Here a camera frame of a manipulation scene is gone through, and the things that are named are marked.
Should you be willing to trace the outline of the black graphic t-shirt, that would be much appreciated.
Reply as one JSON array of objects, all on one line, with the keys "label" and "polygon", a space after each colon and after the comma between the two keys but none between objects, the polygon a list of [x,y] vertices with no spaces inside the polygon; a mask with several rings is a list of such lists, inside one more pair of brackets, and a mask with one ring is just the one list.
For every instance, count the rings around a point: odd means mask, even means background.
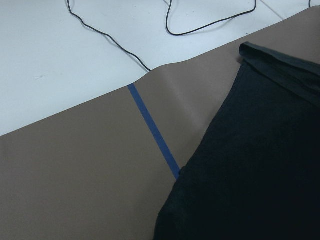
[{"label": "black graphic t-shirt", "polygon": [[234,84],[158,214],[156,240],[320,237],[320,67],[245,42]]}]

